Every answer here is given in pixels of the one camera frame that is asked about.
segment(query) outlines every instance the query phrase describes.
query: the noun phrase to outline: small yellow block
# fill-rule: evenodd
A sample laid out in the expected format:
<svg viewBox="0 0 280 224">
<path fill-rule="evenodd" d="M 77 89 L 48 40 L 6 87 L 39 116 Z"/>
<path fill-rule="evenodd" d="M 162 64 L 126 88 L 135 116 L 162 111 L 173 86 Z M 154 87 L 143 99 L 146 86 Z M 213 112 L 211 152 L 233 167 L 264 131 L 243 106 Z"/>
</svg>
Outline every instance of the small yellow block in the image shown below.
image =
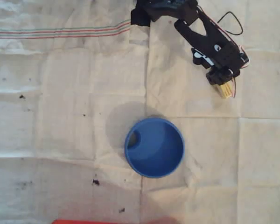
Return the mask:
<svg viewBox="0 0 280 224">
<path fill-rule="evenodd" d="M 231 80 L 223 85 L 215 85 L 215 86 L 219 90 L 222 98 L 227 99 L 229 97 L 232 97 L 233 82 Z"/>
</svg>

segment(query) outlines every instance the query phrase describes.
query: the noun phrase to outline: blue bowl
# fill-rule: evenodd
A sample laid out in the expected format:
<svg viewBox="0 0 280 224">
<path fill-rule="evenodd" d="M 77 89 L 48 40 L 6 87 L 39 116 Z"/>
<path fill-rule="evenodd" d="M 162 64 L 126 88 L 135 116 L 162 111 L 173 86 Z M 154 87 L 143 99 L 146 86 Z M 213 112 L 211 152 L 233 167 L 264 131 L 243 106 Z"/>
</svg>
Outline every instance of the blue bowl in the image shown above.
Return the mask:
<svg viewBox="0 0 280 224">
<path fill-rule="evenodd" d="M 127 134 L 125 155 L 130 166 L 142 176 L 160 178 L 169 175 L 184 155 L 182 134 L 167 120 L 144 119 Z"/>
</svg>

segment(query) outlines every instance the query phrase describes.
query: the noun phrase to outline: cable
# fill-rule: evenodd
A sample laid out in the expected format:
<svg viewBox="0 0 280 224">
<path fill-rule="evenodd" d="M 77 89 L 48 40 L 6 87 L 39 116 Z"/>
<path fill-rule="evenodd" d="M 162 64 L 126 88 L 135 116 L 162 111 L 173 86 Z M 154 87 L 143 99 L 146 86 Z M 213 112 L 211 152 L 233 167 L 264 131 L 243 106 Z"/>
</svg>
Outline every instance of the cable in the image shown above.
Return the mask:
<svg viewBox="0 0 280 224">
<path fill-rule="evenodd" d="M 237 84 L 236 84 L 236 81 L 235 81 L 235 78 L 233 77 L 232 78 L 232 83 L 233 83 L 233 98 L 235 98 L 236 94 L 237 94 Z"/>
<path fill-rule="evenodd" d="M 231 34 L 231 35 L 235 35 L 235 36 L 240 36 L 240 35 L 242 35 L 243 32 L 244 32 L 243 26 L 242 26 L 241 22 L 238 20 L 237 16 L 236 16 L 233 12 L 231 12 L 231 11 L 228 11 L 227 13 L 225 13 L 225 15 L 223 15 L 223 16 L 219 19 L 219 21 L 218 21 L 217 23 L 220 23 L 220 22 L 222 21 L 222 19 L 223 19 L 225 16 L 227 16 L 228 14 L 233 15 L 233 17 L 237 20 L 237 22 L 238 22 L 238 24 L 239 24 L 239 26 L 240 26 L 240 28 L 241 28 L 241 32 L 238 33 L 238 34 L 235 34 L 235 33 L 232 33 L 232 32 L 230 32 L 230 31 L 228 31 L 228 30 L 225 30 L 225 31 L 226 31 L 227 33 L 229 33 L 229 34 Z"/>
<path fill-rule="evenodd" d="M 197 8 L 199 8 L 201 12 L 204 12 L 204 10 L 201 8 L 200 5 L 198 5 Z M 251 60 L 250 60 L 248 54 L 245 52 L 245 49 L 244 49 L 241 45 L 238 45 L 238 44 L 229 36 L 229 34 L 228 34 L 217 22 L 215 22 L 212 18 L 210 18 L 205 12 L 204 12 L 204 14 L 209 18 L 209 20 L 210 20 L 223 34 L 225 34 L 225 35 L 229 38 L 229 40 L 230 40 L 231 42 L 233 42 L 236 46 L 238 46 L 238 47 L 247 55 L 249 61 L 248 61 L 247 64 L 245 64 L 243 67 L 241 67 L 241 69 L 244 69 L 244 68 L 248 67 Z"/>
</svg>

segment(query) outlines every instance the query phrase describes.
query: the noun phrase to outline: fabric sheet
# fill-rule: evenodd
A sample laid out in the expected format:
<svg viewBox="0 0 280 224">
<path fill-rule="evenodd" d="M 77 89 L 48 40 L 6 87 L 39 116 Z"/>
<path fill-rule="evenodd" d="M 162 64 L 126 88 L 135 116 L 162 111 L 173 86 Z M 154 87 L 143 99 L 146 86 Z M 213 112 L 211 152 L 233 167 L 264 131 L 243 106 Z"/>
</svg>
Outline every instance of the fabric sheet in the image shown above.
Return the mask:
<svg viewBox="0 0 280 224">
<path fill-rule="evenodd" d="M 131 26 L 135 1 L 0 0 L 0 224 L 280 224 L 280 0 L 199 4 L 243 24 L 236 98 L 208 84 L 175 19 Z M 161 179 L 124 157 L 150 116 L 185 140 Z"/>
</svg>

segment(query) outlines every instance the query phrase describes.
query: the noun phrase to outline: robotic arm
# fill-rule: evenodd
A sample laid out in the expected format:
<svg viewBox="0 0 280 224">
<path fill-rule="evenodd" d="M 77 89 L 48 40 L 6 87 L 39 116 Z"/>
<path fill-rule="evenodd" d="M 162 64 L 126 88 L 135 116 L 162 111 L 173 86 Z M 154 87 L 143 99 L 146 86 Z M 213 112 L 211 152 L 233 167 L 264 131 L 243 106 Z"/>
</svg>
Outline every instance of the robotic arm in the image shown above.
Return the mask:
<svg viewBox="0 0 280 224">
<path fill-rule="evenodd" d="M 211 85 L 224 85 L 240 75 L 249 58 L 215 21 L 198 5 L 197 0 L 138 0 L 131 12 L 132 24 L 149 26 L 168 15 L 178 20 L 176 30 L 192 45 L 193 63 L 210 68 L 206 77 Z M 193 31 L 189 26 L 200 19 L 206 35 Z"/>
</svg>

